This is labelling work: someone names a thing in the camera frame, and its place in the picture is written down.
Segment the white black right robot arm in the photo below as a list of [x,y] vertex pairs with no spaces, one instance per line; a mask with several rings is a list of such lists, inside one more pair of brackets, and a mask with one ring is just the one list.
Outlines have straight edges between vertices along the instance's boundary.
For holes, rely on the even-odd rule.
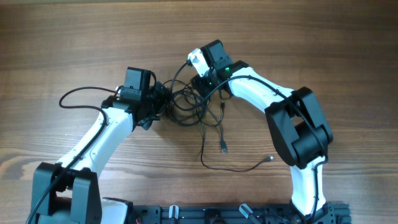
[[193,50],[187,60],[197,71],[192,85],[204,100],[217,90],[225,90],[265,114],[273,145],[290,166],[292,204],[299,215],[314,219],[326,204],[322,169],[333,134],[313,91],[272,83],[248,63],[234,62],[220,40]]

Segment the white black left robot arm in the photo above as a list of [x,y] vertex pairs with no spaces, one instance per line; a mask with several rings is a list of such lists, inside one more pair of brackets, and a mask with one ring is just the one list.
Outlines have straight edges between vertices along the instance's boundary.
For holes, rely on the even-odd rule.
[[136,127],[149,129],[159,119],[168,94],[154,72],[127,68],[124,84],[97,107],[97,120],[78,144],[56,163],[36,168],[27,222],[139,223],[132,202],[101,197],[98,178]]

